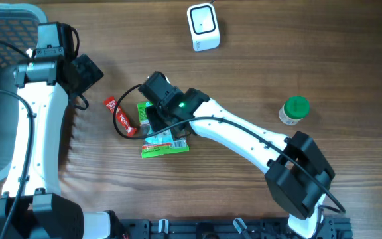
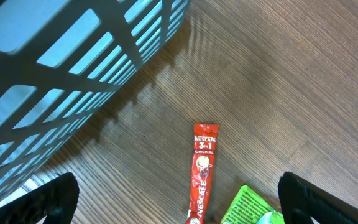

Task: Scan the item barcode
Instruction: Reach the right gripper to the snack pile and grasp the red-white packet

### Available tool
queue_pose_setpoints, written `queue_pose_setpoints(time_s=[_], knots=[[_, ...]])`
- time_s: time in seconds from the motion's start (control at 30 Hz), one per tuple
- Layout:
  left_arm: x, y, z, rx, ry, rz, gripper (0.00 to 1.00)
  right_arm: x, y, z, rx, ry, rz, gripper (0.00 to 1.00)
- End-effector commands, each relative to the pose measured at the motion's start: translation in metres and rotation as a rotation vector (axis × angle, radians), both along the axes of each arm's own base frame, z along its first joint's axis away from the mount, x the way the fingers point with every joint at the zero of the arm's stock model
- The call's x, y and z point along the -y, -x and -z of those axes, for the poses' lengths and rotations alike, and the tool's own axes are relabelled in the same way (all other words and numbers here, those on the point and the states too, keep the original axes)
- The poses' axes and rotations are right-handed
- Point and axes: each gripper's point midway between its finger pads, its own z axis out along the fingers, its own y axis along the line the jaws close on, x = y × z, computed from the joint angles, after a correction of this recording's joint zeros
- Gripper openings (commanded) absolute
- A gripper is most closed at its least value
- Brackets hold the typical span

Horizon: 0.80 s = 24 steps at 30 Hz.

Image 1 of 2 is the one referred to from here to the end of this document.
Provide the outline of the green lid jar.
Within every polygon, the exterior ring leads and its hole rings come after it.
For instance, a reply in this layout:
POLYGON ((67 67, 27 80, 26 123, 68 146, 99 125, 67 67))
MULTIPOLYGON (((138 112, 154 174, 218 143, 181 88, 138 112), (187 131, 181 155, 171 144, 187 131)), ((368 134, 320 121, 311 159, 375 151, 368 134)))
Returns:
POLYGON ((292 96, 279 110, 279 119, 286 125, 296 125, 310 113, 310 103, 303 96, 292 96))

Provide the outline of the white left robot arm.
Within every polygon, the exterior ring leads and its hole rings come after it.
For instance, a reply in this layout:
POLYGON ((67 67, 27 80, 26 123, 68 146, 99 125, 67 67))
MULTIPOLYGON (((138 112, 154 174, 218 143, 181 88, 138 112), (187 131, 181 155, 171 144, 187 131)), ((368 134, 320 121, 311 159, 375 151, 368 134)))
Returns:
POLYGON ((20 61, 13 69, 16 99, 3 104, 0 121, 16 115, 16 137, 9 173, 0 198, 0 238, 110 238, 108 212, 84 212, 62 197, 58 156, 69 101, 103 77, 85 54, 61 54, 20 61))

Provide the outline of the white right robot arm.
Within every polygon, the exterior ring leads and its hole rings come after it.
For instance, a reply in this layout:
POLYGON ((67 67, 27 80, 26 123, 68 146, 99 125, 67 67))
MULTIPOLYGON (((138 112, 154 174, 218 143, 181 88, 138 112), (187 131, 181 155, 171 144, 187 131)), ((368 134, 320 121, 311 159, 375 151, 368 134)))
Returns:
POLYGON ((303 238, 317 233, 335 172, 309 135, 298 131, 288 137, 260 128, 197 89, 182 92, 161 72, 150 75, 138 90, 165 127, 190 129, 254 164, 264 174, 274 201, 289 213, 289 228, 303 238))

